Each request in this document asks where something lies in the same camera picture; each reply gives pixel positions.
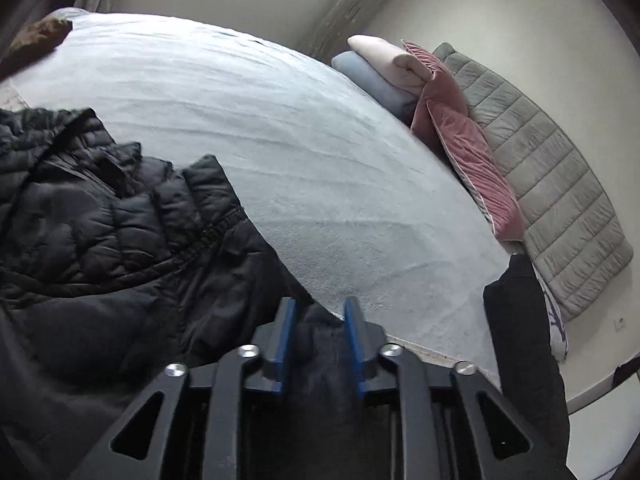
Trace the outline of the pink velvet pillow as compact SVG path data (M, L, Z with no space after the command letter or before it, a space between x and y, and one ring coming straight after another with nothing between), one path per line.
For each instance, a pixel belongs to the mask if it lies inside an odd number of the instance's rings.
M402 43L431 71L416 102L410 130L434 154L445 157L500 242L520 242L525 220L512 188L500 174L480 125L469 116L462 90L434 54Z

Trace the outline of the grey curtain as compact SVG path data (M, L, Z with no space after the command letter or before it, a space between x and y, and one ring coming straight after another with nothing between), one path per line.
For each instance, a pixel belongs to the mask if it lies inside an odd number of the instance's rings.
M369 25L384 3L386 0L336 0L311 26L298 46L299 52L329 63L346 46L350 36Z

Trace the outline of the white printed pillow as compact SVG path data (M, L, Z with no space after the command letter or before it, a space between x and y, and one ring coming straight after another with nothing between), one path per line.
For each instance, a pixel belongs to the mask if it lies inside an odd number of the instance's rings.
M536 266L533 266L533 270L541 287L542 293L544 294L544 304L546 305L549 322L551 353L552 356L562 364L567 358L568 350L570 350L564 321L562 319L562 313L558 303L552 295L551 290L536 269Z

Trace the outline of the folded light blue blanket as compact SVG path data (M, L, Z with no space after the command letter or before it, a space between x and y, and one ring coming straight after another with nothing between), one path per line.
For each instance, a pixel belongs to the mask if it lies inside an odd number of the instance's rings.
M406 126L411 125L418 98L393 86L358 53L354 51L342 52L332 58L331 66Z

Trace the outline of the white wall socket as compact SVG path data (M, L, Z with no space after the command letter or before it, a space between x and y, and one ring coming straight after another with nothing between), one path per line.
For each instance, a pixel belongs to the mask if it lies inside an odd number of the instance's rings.
M623 330L626 326L626 320L624 318L616 318L614 320L614 327L616 332Z

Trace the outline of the black puffer jacket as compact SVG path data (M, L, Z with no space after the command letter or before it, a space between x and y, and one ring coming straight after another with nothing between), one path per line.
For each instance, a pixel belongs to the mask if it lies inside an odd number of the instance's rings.
M341 322L206 155L117 143L93 110L1 115L1 474L64 479L170 363L218 361L300 308L282 411L250 413L264 476L346 478L358 417Z

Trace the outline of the light blue bed sheet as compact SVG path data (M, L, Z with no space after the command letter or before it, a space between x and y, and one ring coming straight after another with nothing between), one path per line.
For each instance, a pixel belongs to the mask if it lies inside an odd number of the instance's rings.
M92 108L119 142L176 167L217 157L250 220L333 312L348 296L420 356L498 367L484 287L508 255L409 129L331 67L199 22L82 13L6 79L9 110Z

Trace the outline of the brown blanket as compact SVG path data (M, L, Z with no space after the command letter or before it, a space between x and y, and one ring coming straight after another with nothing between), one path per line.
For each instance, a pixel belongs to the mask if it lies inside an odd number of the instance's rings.
M43 18L23 27L1 58L1 79L50 54L72 30L73 22L66 18Z

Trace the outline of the grey quilted headboard cushion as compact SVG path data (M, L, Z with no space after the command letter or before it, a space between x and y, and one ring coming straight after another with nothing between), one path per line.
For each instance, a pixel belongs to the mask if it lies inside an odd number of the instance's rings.
M634 258L608 194L572 140L525 93L451 44L435 54L518 200L526 252L563 318L577 318Z

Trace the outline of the black garment on bed edge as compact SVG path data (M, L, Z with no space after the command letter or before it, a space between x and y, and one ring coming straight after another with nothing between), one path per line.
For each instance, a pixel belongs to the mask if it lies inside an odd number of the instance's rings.
M485 286L483 301L502 394L564 465L570 444L565 387L551 352L544 291L528 256L513 254L500 278Z

